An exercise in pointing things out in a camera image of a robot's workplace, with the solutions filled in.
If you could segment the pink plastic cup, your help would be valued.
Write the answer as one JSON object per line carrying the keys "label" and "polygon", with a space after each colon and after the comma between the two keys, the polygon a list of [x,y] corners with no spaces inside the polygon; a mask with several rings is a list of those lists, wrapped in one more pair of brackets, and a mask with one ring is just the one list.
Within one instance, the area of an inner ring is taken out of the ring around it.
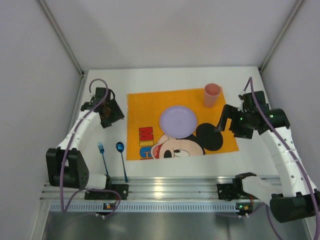
{"label": "pink plastic cup", "polygon": [[203,105],[206,108],[212,108],[217,102],[220,94],[221,87],[215,83],[209,83],[204,87]]}

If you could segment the blue metal spoon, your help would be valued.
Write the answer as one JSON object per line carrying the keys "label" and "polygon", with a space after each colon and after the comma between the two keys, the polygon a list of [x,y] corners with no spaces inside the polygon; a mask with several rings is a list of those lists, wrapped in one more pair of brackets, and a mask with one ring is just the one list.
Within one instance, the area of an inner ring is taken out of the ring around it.
{"label": "blue metal spoon", "polygon": [[125,150],[125,146],[122,142],[117,142],[116,143],[116,150],[120,153],[121,155],[121,161],[122,161],[122,167],[123,167],[123,174],[124,174],[124,180],[125,182],[127,183],[129,180],[128,180],[128,176],[127,176],[127,173],[126,173],[126,167],[125,167],[125,161],[124,161],[124,155],[123,155],[123,152]]}

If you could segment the orange cartoon mouse placemat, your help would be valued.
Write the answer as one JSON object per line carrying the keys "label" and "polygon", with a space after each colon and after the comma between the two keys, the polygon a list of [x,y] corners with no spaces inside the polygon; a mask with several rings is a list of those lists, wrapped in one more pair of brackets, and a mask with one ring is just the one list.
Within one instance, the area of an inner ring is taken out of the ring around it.
{"label": "orange cartoon mouse placemat", "polygon": [[[212,108],[204,106],[204,95],[202,88],[129,94],[126,159],[181,158],[238,151],[231,131],[215,131],[226,103],[224,95],[219,96]],[[172,106],[184,106],[194,112],[197,124],[191,135],[177,139],[161,129],[161,115]]]}

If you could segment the purple plastic plate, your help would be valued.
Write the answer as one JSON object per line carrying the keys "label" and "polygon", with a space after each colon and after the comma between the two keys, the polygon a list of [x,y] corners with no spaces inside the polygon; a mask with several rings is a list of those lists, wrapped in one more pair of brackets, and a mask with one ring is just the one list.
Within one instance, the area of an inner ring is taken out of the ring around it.
{"label": "purple plastic plate", "polygon": [[165,135],[174,139],[184,139],[197,128],[196,114],[188,107],[174,105],[168,107],[159,118],[159,125]]}

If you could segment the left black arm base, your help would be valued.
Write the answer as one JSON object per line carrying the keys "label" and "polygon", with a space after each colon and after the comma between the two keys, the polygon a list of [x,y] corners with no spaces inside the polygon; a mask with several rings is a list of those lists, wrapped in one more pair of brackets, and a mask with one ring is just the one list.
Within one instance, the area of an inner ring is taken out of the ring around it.
{"label": "left black arm base", "polygon": [[119,200],[119,196],[110,191],[117,192],[121,200],[127,200],[129,185],[112,183],[111,177],[107,174],[92,174],[86,185],[84,199],[92,201]]}

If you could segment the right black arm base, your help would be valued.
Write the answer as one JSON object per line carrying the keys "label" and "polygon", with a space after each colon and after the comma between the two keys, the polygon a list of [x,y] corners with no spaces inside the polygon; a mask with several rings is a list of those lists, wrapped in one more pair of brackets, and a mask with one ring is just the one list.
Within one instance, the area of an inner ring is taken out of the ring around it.
{"label": "right black arm base", "polygon": [[240,173],[232,178],[232,183],[218,183],[217,193],[219,200],[230,202],[232,200],[250,200],[251,195],[244,192],[242,180],[247,177],[256,177],[257,175],[252,172]]}

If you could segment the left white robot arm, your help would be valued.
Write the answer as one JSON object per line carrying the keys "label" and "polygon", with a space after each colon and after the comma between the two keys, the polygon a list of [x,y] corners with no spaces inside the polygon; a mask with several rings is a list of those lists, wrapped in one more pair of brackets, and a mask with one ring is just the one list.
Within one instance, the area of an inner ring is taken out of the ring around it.
{"label": "left white robot arm", "polygon": [[105,129],[118,120],[124,119],[115,99],[115,93],[105,87],[97,87],[89,102],[85,102],[78,118],[65,137],[56,147],[45,154],[49,184],[73,189],[110,189],[111,177],[107,174],[90,173],[84,150],[96,128]]}

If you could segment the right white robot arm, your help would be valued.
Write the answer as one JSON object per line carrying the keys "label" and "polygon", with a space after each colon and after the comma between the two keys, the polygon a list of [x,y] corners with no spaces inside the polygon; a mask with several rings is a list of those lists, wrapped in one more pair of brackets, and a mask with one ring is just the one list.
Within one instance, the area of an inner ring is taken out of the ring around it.
{"label": "right white robot arm", "polygon": [[320,191],[300,170],[302,161],[292,139],[290,122],[285,112],[271,109],[263,91],[239,96],[240,107],[225,104],[216,127],[217,132],[226,128],[236,138],[251,139],[257,131],[270,152],[280,178],[280,187],[272,186],[252,172],[237,174],[233,188],[238,195],[252,195],[270,207],[280,223],[310,218],[316,215],[315,203],[320,202]]}

